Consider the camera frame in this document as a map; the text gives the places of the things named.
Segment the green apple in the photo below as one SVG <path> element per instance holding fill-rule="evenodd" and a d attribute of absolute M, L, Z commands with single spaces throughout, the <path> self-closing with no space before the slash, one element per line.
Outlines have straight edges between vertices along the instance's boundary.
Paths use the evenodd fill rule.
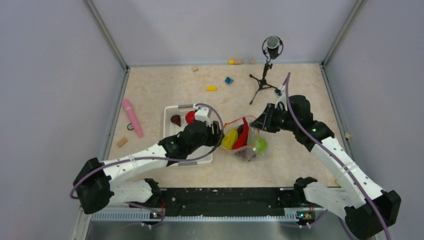
<path fill-rule="evenodd" d="M 258 137 L 254 144 L 254 150 L 257 154 L 262 154 L 268 148 L 268 142 L 262 138 Z"/>

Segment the red tomato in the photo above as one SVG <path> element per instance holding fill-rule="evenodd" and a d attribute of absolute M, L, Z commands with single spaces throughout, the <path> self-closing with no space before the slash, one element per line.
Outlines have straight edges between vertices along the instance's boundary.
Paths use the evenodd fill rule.
<path fill-rule="evenodd" d="M 195 111 L 191 110 L 185 115 L 185 121 L 188 125 L 192 124 L 195 120 Z"/>

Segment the clear orange-zip bag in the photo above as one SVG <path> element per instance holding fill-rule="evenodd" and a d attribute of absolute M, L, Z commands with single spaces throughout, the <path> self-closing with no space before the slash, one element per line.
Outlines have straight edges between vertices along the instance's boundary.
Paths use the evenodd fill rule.
<path fill-rule="evenodd" d="M 246 115 L 224 124 L 224 138 L 220 148 L 235 155 L 241 161 L 250 162 L 266 152 L 268 142 L 257 128 L 250 124 L 256 118 Z"/>

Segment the red chili pepper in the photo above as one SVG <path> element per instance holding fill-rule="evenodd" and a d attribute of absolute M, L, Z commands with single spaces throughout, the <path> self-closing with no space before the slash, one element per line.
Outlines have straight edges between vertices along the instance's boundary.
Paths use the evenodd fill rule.
<path fill-rule="evenodd" d="M 247 145 L 247 140 L 248 140 L 248 136 L 249 136 L 249 124 L 248 124 L 246 117 L 243 117 L 242 121 L 243 121 L 242 129 L 241 129 L 242 131 L 241 131 L 241 134 L 238 135 L 238 140 L 234 144 L 234 146 L 232 148 L 233 150 L 237 150 L 237 149 Z"/>

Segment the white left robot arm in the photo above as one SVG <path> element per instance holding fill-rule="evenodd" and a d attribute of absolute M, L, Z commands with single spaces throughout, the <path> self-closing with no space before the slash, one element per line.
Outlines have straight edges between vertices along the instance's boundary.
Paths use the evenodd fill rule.
<path fill-rule="evenodd" d="M 194 120 L 145 150 L 113 160 L 91 158 L 73 181 L 70 197 L 79 200 L 87 215 L 114 203 L 138 202 L 154 207 L 160 202 L 161 191 L 153 179 L 147 178 L 135 187 L 124 186 L 124 182 L 150 170 L 209 156 L 222 142 L 223 126 L 216 120 L 210 124 Z"/>

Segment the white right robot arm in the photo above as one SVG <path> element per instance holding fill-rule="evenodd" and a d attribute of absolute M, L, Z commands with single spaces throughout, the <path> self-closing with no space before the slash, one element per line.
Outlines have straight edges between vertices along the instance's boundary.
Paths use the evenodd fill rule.
<path fill-rule="evenodd" d="M 389 227 L 397 220 L 401 197 L 394 190 L 384 190 L 361 170 L 330 128 L 314 119 L 305 96 L 292 95 L 286 103 L 267 104 L 250 126 L 268 133 L 292 132 L 296 141 L 325 165 L 343 189 L 339 192 L 313 177 L 300 177 L 293 185 L 297 205 L 312 203 L 325 208 L 342 219 L 360 240 L 380 232 L 388 240 L 392 238 Z"/>

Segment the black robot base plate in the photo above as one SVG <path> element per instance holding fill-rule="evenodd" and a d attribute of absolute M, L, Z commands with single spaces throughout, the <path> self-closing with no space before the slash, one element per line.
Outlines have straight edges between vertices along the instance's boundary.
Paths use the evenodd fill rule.
<path fill-rule="evenodd" d="M 163 211 L 171 217 L 284 217 L 290 210 L 316 211 L 319 205 L 298 196 L 292 187 L 168 187 L 152 179 L 153 195 L 146 202 L 130 201 Z"/>

